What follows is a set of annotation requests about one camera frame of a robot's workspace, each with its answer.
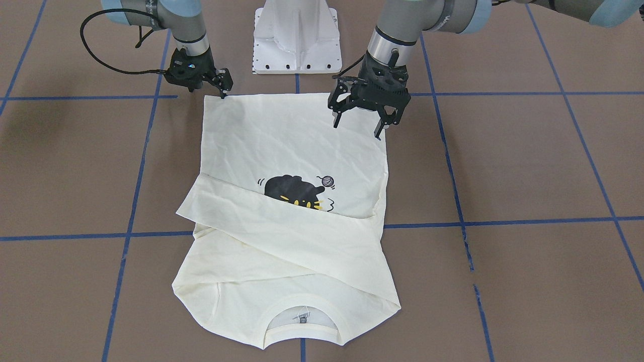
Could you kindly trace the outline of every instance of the brown floor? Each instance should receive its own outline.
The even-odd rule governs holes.
[[[263,2],[203,1],[232,93],[330,91],[328,75],[251,73]],[[350,64],[382,1],[328,2]],[[345,347],[260,351],[199,327],[170,286],[214,90],[94,62],[78,28],[98,0],[0,0],[0,361],[644,361],[644,24],[529,9],[415,49],[415,96],[387,131],[402,311]],[[167,64],[166,32],[139,50],[134,27],[86,32],[116,66]]]

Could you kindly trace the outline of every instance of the white metal stand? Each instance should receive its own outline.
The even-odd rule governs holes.
[[[337,12],[326,0],[266,0],[255,11],[255,73],[336,73],[342,68]]]

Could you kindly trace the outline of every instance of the cat print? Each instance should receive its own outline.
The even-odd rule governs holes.
[[[333,184],[331,176],[325,176],[323,184]],[[302,181],[301,176],[275,176],[266,181],[264,185],[264,195],[272,197],[276,200],[285,201],[293,205],[307,207],[309,209],[324,210],[322,203],[324,200],[319,200],[318,195],[325,191],[325,186],[315,186],[310,182]],[[334,201],[329,199],[331,208],[326,211],[333,210]]]

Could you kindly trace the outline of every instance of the blue tape line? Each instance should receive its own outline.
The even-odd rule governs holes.
[[[474,96],[474,95],[561,95],[559,91],[467,91],[467,92],[440,92],[440,97]]]
[[[125,239],[125,243],[123,244],[123,254],[121,254],[121,263],[120,263],[120,267],[118,268],[117,287],[114,290],[114,300],[112,301],[112,310],[109,314],[108,333],[105,337],[105,346],[103,347],[103,356],[101,358],[102,362],[107,362],[108,360],[109,345],[112,340],[112,332],[114,331],[114,321],[116,320],[116,317],[117,317],[117,307],[118,307],[118,299],[120,297],[120,288],[121,288],[121,285],[123,284],[123,274],[125,273],[125,262],[128,257],[129,240],[130,240],[130,237],[127,237]]]
[[[477,296],[478,314],[481,317],[481,325],[483,326],[483,334],[485,335],[485,344],[488,346],[489,362],[494,362],[494,351],[492,350],[492,341],[489,338],[488,321],[485,318],[483,303],[481,302],[481,294],[478,291],[476,284],[474,284],[474,294]]]
[[[644,95],[644,91],[567,91],[568,95]]]
[[[150,231],[143,233],[108,233],[108,234],[67,234],[67,235],[24,235],[0,236],[0,242],[29,242],[35,240],[80,240],[80,239],[114,239],[114,238],[147,238],[154,236],[187,236],[192,231]]]
[[[178,95],[160,95],[159,99],[174,99]],[[154,95],[78,95],[56,97],[9,97],[7,100],[110,100],[110,99],[154,99]]]
[[[167,32],[166,45],[164,46],[163,56],[161,58],[161,68],[163,68],[163,65],[166,63],[166,53],[167,53],[167,48],[169,43],[170,43],[170,32]],[[152,110],[150,111],[150,120],[147,123],[146,140],[143,145],[143,153],[141,154],[141,164],[138,169],[137,186],[134,191],[134,199],[132,200],[132,213],[130,214],[130,217],[129,217],[128,234],[132,233],[132,228],[134,227],[134,217],[137,212],[138,195],[141,190],[141,182],[143,180],[143,170],[145,169],[145,166],[146,166],[147,144],[150,141],[150,132],[152,131],[152,125],[154,124],[156,105],[158,103],[158,96],[161,90],[161,79],[162,79],[162,76],[160,74],[158,76],[158,79],[156,80],[155,98],[154,98],[154,101],[152,102]],[[112,302],[112,311],[109,316],[108,333],[105,337],[105,345],[103,347],[103,356],[101,359],[102,362],[107,362],[108,360],[109,346],[112,339],[112,332],[114,331],[114,320],[116,319],[116,314],[117,314],[118,298],[120,297],[120,289],[123,283],[123,275],[125,273],[125,264],[128,257],[130,239],[131,237],[128,236],[125,239],[125,244],[123,245],[123,255],[121,256],[120,269],[118,270],[117,286],[114,291],[114,301]]]
[[[459,190],[456,186],[456,178],[454,177],[454,170],[451,166],[450,150],[447,145],[447,138],[445,137],[445,129],[443,128],[442,118],[440,117],[439,101],[438,101],[438,98],[436,97],[434,80],[433,80],[433,77],[431,76],[430,58],[427,56],[427,49],[425,48],[425,40],[423,39],[422,34],[420,39],[421,39],[422,54],[425,58],[425,67],[427,68],[427,77],[429,78],[431,93],[433,94],[432,99],[434,101],[434,108],[436,109],[436,119],[438,120],[438,123],[439,123],[440,139],[442,140],[443,146],[445,148],[445,160],[447,162],[447,168],[450,171],[451,186],[454,191],[454,201],[456,202],[456,211],[459,214],[460,230],[461,230],[461,233],[463,234],[463,244],[465,245],[465,253],[468,256],[469,270],[474,271],[474,261],[472,260],[471,253],[469,252],[468,234],[467,234],[467,231],[465,230],[463,211],[460,207]]]
[[[453,91],[437,93],[410,93],[412,97],[471,97],[477,95],[563,95],[560,91]],[[567,91],[568,95],[644,95],[644,91]]]
[[[11,94],[11,90],[14,88],[15,80],[16,78],[18,78],[18,73],[20,73],[20,68],[22,68],[23,66],[24,58],[27,56],[27,51],[29,50],[29,47],[32,45],[33,36],[36,34],[36,29],[38,29],[38,24],[40,24],[40,20],[43,17],[44,6],[46,3],[47,3],[47,0],[43,0],[43,3],[41,4],[41,8],[38,11],[36,22],[33,24],[32,33],[29,35],[29,40],[27,40],[27,44],[24,46],[23,54],[20,56],[18,65],[15,67],[14,76],[11,78],[11,82],[9,82],[9,88],[7,88],[6,90],[5,99],[2,101],[2,104],[0,104],[0,115],[2,115],[2,112],[5,111],[7,98],[9,98],[9,94]]]
[[[460,226],[460,222],[432,222],[425,224],[387,224],[385,229],[422,229],[430,227],[455,227]]]
[[[554,62],[552,57],[550,56],[550,53],[548,52],[548,49],[545,46],[545,41],[544,38],[541,36],[541,32],[539,31],[539,27],[536,24],[535,17],[532,15],[532,11],[530,11],[530,7],[526,4],[526,9],[528,12],[528,15],[530,15],[530,20],[532,20],[532,24],[535,27],[536,35],[539,38],[539,41],[541,42],[541,47],[544,49],[545,56],[548,58],[548,62],[550,63],[550,67],[553,70],[554,77],[557,80],[557,84],[559,85],[559,88],[561,89],[563,93],[563,99],[566,103],[566,106],[568,107],[568,112],[570,113],[571,118],[573,119],[573,124],[574,128],[577,130],[577,135],[579,136],[580,141],[582,142],[583,150],[586,152],[586,157],[588,158],[588,161],[591,164],[592,167],[592,172],[595,174],[595,178],[597,179],[597,183],[599,184],[599,187],[601,189],[601,194],[604,197],[604,200],[606,201],[606,206],[608,206],[608,210],[611,212],[612,216],[612,221],[615,223],[615,228],[617,228],[617,232],[620,235],[621,238],[621,243],[624,245],[624,249],[626,250],[626,253],[629,256],[630,264],[633,267],[633,271],[635,272],[635,275],[638,278],[639,281],[639,286],[641,287],[642,291],[644,292],[644,279],[642,278],[641,273],[639,272],[638,264],[635,262],[635,258],[633,257],[633,254],[630,251],[629,243],[626,241],[626,237],[624,237],[624,233],[621,230],[620,222],[617,219],[617,215],[615,215],[615,210],[612,208],[611,201],[608,197],[608,193],[606,192],[606,188],[604,187],[603,182],[601,181],[601,177],[599,174],[599,171],[597,170],[597,167],[595,166],[595,162],[592,160],[591,152],[588,150],[588,145],[586,144],[586,141],[583,137],[582,134],[582,129],[579,127],[579,123],[577,122],[577,118],[574,115],[573,107],[570,105],[570,101],[568,100],[568,96],[564,92],[564,86],[561,82],[561,79],[559,78],[559,74],[557,73],[557,70],[554,67]]]
[[[192,235],[192,231],[152,231],[142,233],[131,233],[133,238],[149,238],[154,236],[187,236]]]
[[[644,216],[618,216],[619,221],[644,221]],[[543,224],[578,224],[585,222],[612,222],[612,217],[605,218],[562,218],[534,220],[498,220],[498,221],[466,221],[465,226],[499,226],[499,225],[543,225]],[[460,227],[460,222],[432,222],[423,224],[386,224],[384,229],[432,229],[440,227]],[[155,236],[188,236],[192,231],[144,231],[139,233],[109,233],[109,234],[65,234],[65,235],[25,235],[0,236],[0,242],[18,242],[33,240],[75,240],[75,239],[110,239],[110,238],[149,238]]]
[[[540,225],[540,224],[573,224],[584,222],[611,222],[612,218],[564,218],[564,219],[536,219],[536,220],[501,220],[501,221],[468,221],[466,226],[494,226],[494,225]]]
[[[619,221],[643,221],[644,216],[621,216],[617,217],[617,220]]]
[[[127,236],[126,233],[0,236],[0,242],[29,242],[34,240],[110,239],[110,238],[125,238],[126,236]]]
[[[307,339],[299,339],[299,362],[307,362]]]

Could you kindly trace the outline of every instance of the black cable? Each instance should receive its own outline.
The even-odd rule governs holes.
[[[338,74],[334,75],[332,78],[333,78],[333,79],[335,79],[335,78],[342,77],[342,75],[343,75],[344,73],[346,73],[346,72],[350,71],[350,70],[351,70],[351,68],[353,68],[353,67],[354,67],[354,66],[356,66],[358,63],[360,63],[364,58],[365,58],[365,55],[363,54],[363,56],[362,56],[362,57],[360,57],[358,60],[356,60],[356,61],[355,61],[353,64],[351,64],[347,69],[345,69],[345,70],[341,70]]]
[[[121,9],[107,9],[107,10],[101,10],[101,11],[95,12],[94,14],[91,14],[90,16],[86,17],[86,18],[85,18],[85,20],[83,20],[83,22],[82,22],[82,24],[81,24],[81,26],[80,26],[80,34],[81,34],[81,35],[80,35],[80,38],[81,38],[81,40],[82,40],[82,44],[85,46],[85,50],[87,50],[87,52],[91,55],[91,57],[92,57],[92,58],[94,58],[94,60],[95,60],[95,61],[97,61],[97,62],[99,62],[101,65],[103,65],[103,66],[105,66],[105,67],[107,67],[107,68],[109,68],[109,69],[111,69],[111,70],[113,70],[113,71],[117,71],[117,72],[119,72],[119,73],[123,73],[123,74],[134,74],[134,75],[136,75],[136,74],[150,74],[150,73],[154,73],[154,74],[165,74],[165,73],[166,73],[166,71],[165,71],[165,70],[163,70],[163,69],[150,69],[150,70],[143,70],[143,71],[127,71],[127,70],[121,70],[121,69],[118,69],[118,68],[114,68],[113,66],[111,66],[111,65],[109,65],[108,63],[106,63],[106,62],[104,62],[104,61],[100,60],[96,55],[94,55],[94,53],[92,52],[92,50],[90,50],[90,47],[87,45],[87,41],[85,40],[85,26],[87,25],[87,23],[88,23],[90,20],[94,19],[95,17],[97,17],[97,16],[99,16],[99,15],[108,14],[108,13],[115,13],[115,12],[130,12],[130,13],[140,14],[140,15],[144,15],[144,16],[147,16],[147,17],[151,17],[152,19],[156,20],[156,23],[157,23],[157,24],[160,24],[160,23],[161,23],[161,21],[160,21],[157,17],[155,17],[155,16],[153,16],[153,15],[151,15],[151,14],[148,14],[148,13],[146,13],[146,12],[142,12],[142,11],[140,11],[140,10],[124,9],[124,8],[121,8]],[[140,37],[140,39],[139,39],[139,42],[137,43],[137,45],[138,45],[138,46],[136,46],[135,48],[138,48],[139,46],[141,46],[141,43],[143,42],[143,40],[145,40],[145,39],[148,37],[148,35],[152,34],[152,32],[153,32],[153,31],[154,31],[154,30],[151,30],[151,31],[150,31],[150,32],[148,32],[144,37],[141,37],[141,36],[140,36],[140,33],[139,33],[139,37]]]
[[[152,34],[153,32],[155,32],[155,30],[154,30],[154,29],[150,29],[150,31],[149,31],[149,32],[147,32],[147,34],[145,34],[145,35],[141,36],[141,35],[142,35],[142,28],[141,28],[141,26],[139,25],[139,26],[138,26],[138,43],[137,43],[137,45],[134,45],[134,47],[135,47],[136,49],[139,49],[139,48],[141,47],[141,44],[143,44],[143,41],[144,41],[144,40],[146,40],[146,39],[147,39],[147,37],[149,37],[149,36],[150,36],[150,34]]]

